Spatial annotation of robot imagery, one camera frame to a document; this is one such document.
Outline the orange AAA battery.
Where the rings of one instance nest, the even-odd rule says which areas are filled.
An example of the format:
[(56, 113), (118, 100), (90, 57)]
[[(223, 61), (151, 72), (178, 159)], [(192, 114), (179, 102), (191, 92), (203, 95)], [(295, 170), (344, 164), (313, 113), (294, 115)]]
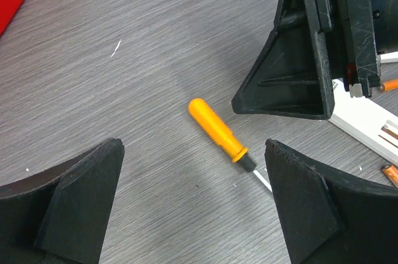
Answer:
[(398, 79), (383, 81), (379, 87), (379, 91), (382, 93), (398, 89)]
[(398, 188), (398, 170), (395, 165), (386, 165), (381, 168), (384, 176), (391, 182), (393, 186)]

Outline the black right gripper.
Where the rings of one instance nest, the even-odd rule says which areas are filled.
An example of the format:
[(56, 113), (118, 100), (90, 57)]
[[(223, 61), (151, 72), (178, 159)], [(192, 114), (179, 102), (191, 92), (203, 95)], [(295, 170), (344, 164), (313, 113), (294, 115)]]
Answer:
[(380, 56), (397, 51), (397, 0), (278, 0), (274, 27), (233, 111), (329, 119), (335, 101), (325, 32), (342, 39), (345, 89), (371, 97), (381, 86)]

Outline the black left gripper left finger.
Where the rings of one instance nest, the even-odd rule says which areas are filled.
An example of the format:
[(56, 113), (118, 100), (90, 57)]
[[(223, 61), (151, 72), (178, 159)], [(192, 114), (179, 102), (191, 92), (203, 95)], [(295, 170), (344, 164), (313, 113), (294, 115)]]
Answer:
[(124, 159), (109, 138), (1, 186), (1, 263), (98, 263)]

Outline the white remote with orange batteries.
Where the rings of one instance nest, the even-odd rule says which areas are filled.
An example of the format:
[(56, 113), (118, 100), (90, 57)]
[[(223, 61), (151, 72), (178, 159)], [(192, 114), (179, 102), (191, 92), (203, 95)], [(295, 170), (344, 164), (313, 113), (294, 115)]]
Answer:
[(342, 81), (332, 83), (335, 107), (329, 122), (397, 165), (397, 116), (368, 98), (352, 98)]

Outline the orange handled screwdriver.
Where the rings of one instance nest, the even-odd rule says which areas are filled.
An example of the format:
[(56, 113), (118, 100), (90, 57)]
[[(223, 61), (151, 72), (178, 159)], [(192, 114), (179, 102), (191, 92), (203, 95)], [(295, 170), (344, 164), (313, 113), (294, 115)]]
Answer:
[(188, 105), (188, 112), (210, 139), (224, 150), (233, 163), (239, 164), (246, 172), (252, 173), (272, 193), (270, 183), (256, 169), (257, 165), (249, 156), (248, 148), (234, 136), (232, 130), (202, 98), (192, 99)]

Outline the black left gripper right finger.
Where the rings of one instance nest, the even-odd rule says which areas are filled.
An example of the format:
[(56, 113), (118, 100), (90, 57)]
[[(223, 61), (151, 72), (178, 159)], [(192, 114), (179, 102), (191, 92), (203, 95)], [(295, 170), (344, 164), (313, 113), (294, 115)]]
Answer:
[(272, 139), (265, 159), (292, 263), (397, 263), (397, 188)]

